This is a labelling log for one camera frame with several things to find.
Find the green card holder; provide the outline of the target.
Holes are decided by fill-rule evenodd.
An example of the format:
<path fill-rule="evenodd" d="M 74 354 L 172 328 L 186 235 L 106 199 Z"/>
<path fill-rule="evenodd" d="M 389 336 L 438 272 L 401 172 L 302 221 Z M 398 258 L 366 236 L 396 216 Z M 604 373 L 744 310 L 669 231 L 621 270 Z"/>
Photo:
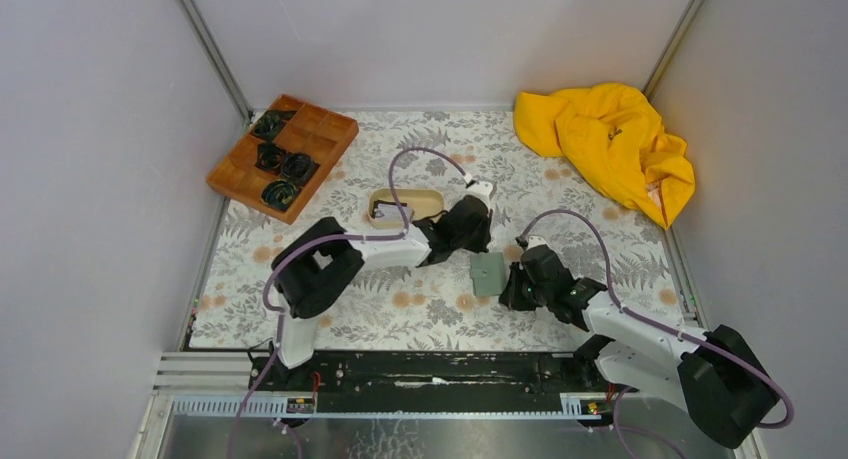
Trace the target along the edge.
<path fill-rule="evenodd" d="M 507 283 L 507 268 L 502 252 L 477 253 L 471 256 L 469 277 L 477 297 L 499 296 Z"/>

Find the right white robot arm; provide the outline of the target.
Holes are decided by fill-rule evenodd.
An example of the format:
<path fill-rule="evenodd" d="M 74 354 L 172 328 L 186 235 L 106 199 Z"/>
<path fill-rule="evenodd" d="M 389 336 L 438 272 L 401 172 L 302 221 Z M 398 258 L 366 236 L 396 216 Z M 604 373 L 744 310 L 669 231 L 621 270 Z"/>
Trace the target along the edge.
<path fill-rule="evenodd" d="M 522 254 L 510 265 L 499 301 L 516 311 L 546 308 L 588 333 L 573 365 L 583 389 L 597 391 L 608 382 L 631 386 L 678 407 L 729 449 L 777 405 L 762 364 L 736 330 L 674 326 L 639 305 L 617 306 L 606 285 L 573 276 L 541 237 L 517 244 Z"/>

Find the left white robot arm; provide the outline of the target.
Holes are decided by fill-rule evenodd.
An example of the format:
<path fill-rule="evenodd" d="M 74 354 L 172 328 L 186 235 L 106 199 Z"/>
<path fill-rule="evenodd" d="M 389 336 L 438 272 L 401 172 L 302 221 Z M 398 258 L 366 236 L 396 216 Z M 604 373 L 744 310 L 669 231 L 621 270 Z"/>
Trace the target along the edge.
<path fill-rule="evenodd" d="M 359 273 L 436 265 L 458 250 L 485 252 L 494 190 L 491 182 L 467 177 L 466 194 L 450 210 L 393 234 L 354 234 L 325 217 L 278 254 L 263 289 L 265 307 L 280 314 L 272 377 L 288 390 L 307 383 L 318 319 Z"/>

